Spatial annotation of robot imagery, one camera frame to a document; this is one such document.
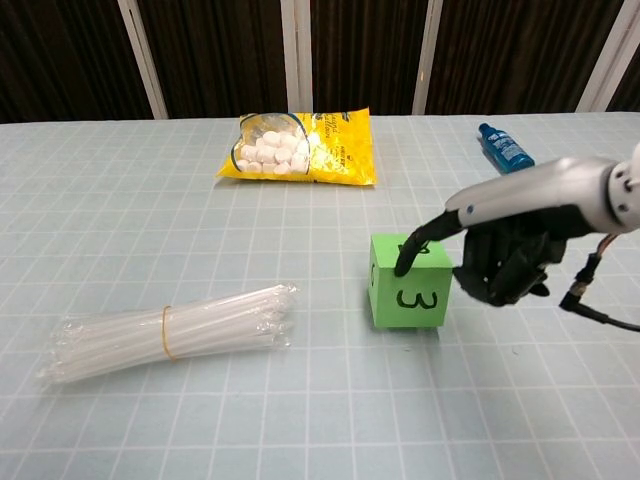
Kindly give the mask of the bundle of clear wrapped straws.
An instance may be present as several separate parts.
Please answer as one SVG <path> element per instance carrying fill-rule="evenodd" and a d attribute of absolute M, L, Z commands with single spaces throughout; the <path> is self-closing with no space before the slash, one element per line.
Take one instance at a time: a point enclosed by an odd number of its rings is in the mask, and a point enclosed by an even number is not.
<path fill-rule="evenodd" d="M 171 306 L 169 344 L 177 360 L 289 344 L 292 284 Z M 45 385 L 63 385 L 159 361 L 162 308 L 68 317 L 55 328 L 37 372 Z"/>

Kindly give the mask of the yellow marshmallow bag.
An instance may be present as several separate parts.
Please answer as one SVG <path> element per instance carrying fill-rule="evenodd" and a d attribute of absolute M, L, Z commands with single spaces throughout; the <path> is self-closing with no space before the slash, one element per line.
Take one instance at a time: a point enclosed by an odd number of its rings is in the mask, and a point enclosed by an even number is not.
<path fill-rule="evenodd" d="M 244 180 L 376 183 L 370 112 L 253 113 L 217 175 Z"/>

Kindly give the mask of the blue spray bottle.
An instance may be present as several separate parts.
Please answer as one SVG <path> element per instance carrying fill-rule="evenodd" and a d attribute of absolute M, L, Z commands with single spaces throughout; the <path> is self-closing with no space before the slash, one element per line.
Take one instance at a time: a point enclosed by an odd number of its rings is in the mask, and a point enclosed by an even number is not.
<path fill-rule="evenodd" d="M 480 143 L 501 175 L 535 165 L 534 159 L 505 131 L 487 123 L 479 125 Z"/>

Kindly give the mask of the dark folding screen white frame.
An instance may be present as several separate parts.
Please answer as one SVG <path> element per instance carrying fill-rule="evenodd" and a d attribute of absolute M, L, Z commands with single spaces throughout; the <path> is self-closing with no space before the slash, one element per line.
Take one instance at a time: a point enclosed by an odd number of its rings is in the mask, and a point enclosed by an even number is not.
<path fill-rule="evenodd" d="M 640 112 L 640 0 L 0 0 L 0 124 Z"/>

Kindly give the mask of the yellow rubber band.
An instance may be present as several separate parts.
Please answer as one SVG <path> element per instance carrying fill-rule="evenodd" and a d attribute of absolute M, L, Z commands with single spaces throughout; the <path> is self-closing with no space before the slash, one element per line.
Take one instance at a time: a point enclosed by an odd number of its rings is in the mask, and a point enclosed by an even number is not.
<path fill-rule="evenodd" d="M 170 344 L 169 344 L 169 332 L 168 332 L 168 319 L 170 317 L 169 312 L 171 310 L 170 305 L 165 305 L 162 309 L 161 316 L 161 342 L 162 349 L 165 356 L 171 361 L 176 362 L 177 357 L 172 353 Z"/>

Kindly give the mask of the green numbered foam cube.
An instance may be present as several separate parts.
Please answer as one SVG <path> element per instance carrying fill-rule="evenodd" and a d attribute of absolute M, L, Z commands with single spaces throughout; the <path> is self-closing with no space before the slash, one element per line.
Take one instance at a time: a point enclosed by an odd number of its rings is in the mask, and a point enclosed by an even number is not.
<path fill-rule="evenodd" d="M 368 294 L 377 329 L 436 328 L 444 324 L 453 264 L 444 247 L 423 247 L 410 271 L 398 277 L 394 268 L 407 237 L 371 236 Z"/>

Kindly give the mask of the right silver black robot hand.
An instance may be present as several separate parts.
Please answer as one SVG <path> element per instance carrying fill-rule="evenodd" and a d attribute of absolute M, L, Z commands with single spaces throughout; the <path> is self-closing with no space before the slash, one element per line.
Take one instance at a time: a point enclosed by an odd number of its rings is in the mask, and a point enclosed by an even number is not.
<path fill-rule="evenodd" d="M 406 275 L 430 242 L 464 233 L 461 288 L 493 306 L 546 296 L 546 269 L 561 262 L 568 240 L 621 234 L 632 226 L 619 210 L 621 163 L 565 157 L 467 187 L 401 247 L 394 273 Z"/>

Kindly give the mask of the light blue grid tablecloth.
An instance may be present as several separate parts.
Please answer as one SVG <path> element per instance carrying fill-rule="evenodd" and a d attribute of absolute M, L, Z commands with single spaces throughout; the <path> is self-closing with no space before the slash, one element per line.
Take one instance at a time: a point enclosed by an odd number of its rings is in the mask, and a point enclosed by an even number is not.
<path fill-rule="evenodd" d="M 374 118 L 372 189 L 218 178 L 234 119 L 0 125 L 0 480 L 640 480 L 640 334 L 558 306 L 596 237 L 547 299 L 372 326 L 371 235 L 495 175 L 478 125 Z M 289 347 L 37 379 L 68 316 L 280 282 Z"/>

